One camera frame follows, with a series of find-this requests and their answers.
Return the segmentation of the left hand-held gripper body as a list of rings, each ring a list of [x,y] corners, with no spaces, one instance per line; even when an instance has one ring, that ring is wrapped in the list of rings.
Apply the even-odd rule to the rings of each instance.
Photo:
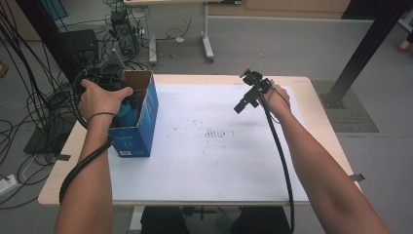
[[[106,91],[118,91],[127,86],[122,79],[125,68],[117,51],[112,49],[104,65],[89,70],[86,78]]]

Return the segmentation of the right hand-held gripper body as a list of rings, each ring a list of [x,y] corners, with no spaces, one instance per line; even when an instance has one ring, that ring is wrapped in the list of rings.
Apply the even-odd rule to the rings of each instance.
[[[264,78],[263,75],[257,71],[247,69],[241,74],[241,78],[246,84],[260,91],[262,94],[266,94],[272,87],[271,81],[268,78]]]

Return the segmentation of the blue bottle with white cap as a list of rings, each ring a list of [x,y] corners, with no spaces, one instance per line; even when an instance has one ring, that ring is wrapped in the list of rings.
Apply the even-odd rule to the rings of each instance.
[[[121,103],[120,110],[117,113],[119,126],[134,127],[137,123],[138,107],[134,100],[125,100]]]

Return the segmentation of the blue cardboard box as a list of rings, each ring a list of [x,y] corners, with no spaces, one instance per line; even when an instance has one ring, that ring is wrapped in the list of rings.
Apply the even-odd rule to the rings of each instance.
[[[134,127],[123,128],[119,126],[116,115],[109,130],[113,147],[120,157],[149,157],[159,107],[153,72],[127,70],[122,79],[133,89],[133,94],[123,101],[130,99],[136,102],[138,119]]]

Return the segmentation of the person's right hand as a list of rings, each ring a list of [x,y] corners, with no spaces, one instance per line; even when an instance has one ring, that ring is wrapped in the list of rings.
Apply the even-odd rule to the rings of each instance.
[[[264,98],[269,110],[277,119],[281,120],[283,117],[291,114],[289,95],[280,85],[270,88],[264,95]]]

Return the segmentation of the person's left hand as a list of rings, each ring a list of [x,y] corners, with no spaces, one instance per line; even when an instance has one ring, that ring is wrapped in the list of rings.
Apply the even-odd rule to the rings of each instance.
[[[112,112],[118,113],[121,107],[123,99],[132,95],[133,90],[130,87],[123,88],[119,91],[106,91],[99,87],[99,85],[89,80],[82,80],[81,86],[85,88],[85,91],[81,94],[81,100],[79,102],[79,108],[82,117],[87,121],[88,118],[98,112]],[[93,117],[92,122],[106,121],[112,122],[115,116],[99,115]]]

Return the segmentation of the black wrist band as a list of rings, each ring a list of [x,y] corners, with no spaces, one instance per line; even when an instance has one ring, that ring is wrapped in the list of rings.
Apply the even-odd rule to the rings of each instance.
[[[117,114],[116,114],[116,113],[112,113],[112,112],[98,112],[98,113],[95,113],[95,114],[91,115],[91,116],[88,118],[87,124],[89,125],[89,123],[92,121],[93,117],[99,116],[99,115],[116,116]]]

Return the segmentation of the black case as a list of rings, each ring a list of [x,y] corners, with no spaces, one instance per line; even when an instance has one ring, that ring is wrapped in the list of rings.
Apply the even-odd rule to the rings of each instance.
[[[60,33],[61,39],[76,62],[82,65],[98,61],[98,42],[92,29]]]

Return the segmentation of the white desk with legs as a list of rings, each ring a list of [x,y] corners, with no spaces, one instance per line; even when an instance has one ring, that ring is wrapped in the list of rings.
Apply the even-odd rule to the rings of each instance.
[[[208,6],[210,3],[219,3],[223,0],[123,0],[124,4],[130,7],[137,7],[143,11],[148,32],[148,51],[149,63],[155,65],[158,61],[157,40],[152,30],[150,5],[160,4],[187,4],[198,3],[203,5],[203,30],[201,31],[201,40],[204,46],[206,59],[214,62],[214,53],[208,37]]]

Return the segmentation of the white table sheet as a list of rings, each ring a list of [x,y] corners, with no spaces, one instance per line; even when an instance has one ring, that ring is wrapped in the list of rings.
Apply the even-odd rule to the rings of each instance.
[[[133,204],[285,204],[308,200],[278,123],[262,107],[234,107],[247,85],[156,87],[149,157],[109,151],[113,198]]]

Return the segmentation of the wooden cabinet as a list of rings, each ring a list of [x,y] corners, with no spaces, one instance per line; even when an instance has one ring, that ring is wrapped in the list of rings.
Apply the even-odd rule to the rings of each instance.
[[[237,0],[210,4],[211,16],[340,19],[351,0]]]

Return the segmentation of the black floor plate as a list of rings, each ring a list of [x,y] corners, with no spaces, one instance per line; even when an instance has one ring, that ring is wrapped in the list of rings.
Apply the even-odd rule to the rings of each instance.
[[[50,116],[39,121],[23,151],[27,154],[59,154],[75,122],[76,119],[71,115]]]

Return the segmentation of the grey floor mat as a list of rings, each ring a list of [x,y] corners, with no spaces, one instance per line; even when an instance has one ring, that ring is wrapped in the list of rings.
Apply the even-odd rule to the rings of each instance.
[[[378,133],[379,129],[352,90],[336,105],[327,104],[333,81],[313,81],[321,105],[335,133]]]

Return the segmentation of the person's right leg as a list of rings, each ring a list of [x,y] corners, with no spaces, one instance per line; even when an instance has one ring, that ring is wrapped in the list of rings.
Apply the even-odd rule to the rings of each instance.
[[[291,234],[283,207],[242,207],[231,234]]]

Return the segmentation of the person's leg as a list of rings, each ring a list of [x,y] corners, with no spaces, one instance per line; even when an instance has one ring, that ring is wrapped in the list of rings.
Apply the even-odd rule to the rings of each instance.
[[[145,207],[141,234],[190,234],[178,207]]]
[[[242,207],[231,234],[291,234],[283,207]]]

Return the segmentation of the person's left leg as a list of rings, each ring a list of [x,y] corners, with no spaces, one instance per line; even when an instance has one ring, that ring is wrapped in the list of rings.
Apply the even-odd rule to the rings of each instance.
[[[178,207],[145,207],[141,234],[190,234]]]

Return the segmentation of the white power strip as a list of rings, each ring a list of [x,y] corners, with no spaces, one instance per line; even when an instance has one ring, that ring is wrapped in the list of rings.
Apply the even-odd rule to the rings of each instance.
[[[0,196],[6,194],[18,186],[18,182],[14,175],[8,175],[0,179]]]

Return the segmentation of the black metal post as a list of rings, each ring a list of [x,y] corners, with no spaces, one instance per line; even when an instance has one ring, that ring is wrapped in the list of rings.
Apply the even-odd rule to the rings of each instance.
[[[16,0],[16,2],[66,76],[72,90],[79,89],[81,87],[81,74],[84,69],[69,53],[55,21],[47,12],[42,1]]]
[[[338,79],[325,94],[320,95],[325,108],[344,108],[344,97],[358,75],[372,59],[412,0],[390,0],[373,21],[349,59]]]

